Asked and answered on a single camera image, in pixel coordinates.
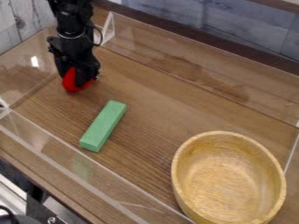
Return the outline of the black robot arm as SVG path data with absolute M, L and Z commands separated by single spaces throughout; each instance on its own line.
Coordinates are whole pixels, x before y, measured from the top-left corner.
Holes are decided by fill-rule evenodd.
M 100 62 L 92 49 L 104 40 L 94 26 L 92 0 L 46 0 L 56 18 L 56 36 L 49 36 L 48 51 L 61 77 L 61 85 L 69 92 L 86 88 L 98 77 Z

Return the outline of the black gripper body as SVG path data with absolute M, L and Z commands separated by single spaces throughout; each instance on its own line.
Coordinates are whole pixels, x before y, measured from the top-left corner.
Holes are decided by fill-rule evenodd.
M 53 55 L 53 60 L 56 57 L 65 56 L 69 59 L 70 66 L 78 69 L 92 69 L 98 76 L 100 63 L 93 55 L 93 45 L 86 39 L 85 30 L 76 37 L 65 37 L 58 35 L 57 37 L 49 36 L 46 42 L 49 44 L 48 51 Z

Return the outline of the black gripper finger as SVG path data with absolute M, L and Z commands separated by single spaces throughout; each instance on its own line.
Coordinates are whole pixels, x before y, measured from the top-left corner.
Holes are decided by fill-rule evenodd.
M 96 73 L 92 69 L 74 69 L 74 86 L 82 88 L 90 81 L 94 80 Z
M 70 61 L 69 59 L 62 56 L 62 57 L 56 57 L 54 58 L 54 64 L 57 67 L 57 71 L 60 74 L 60 77 L 64 77 L 65 73 L 68 72 L 69 68 L 70 68 Z

